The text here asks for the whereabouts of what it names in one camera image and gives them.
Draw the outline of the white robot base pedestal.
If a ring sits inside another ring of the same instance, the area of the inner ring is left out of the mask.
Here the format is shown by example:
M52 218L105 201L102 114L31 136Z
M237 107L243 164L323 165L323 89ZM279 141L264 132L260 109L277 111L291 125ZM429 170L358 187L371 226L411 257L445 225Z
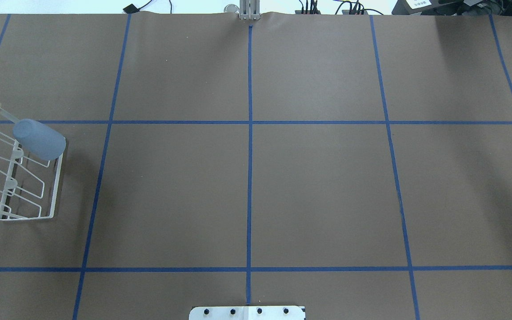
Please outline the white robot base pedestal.
M199 306L189 320L305 320L305 307L288 306Z

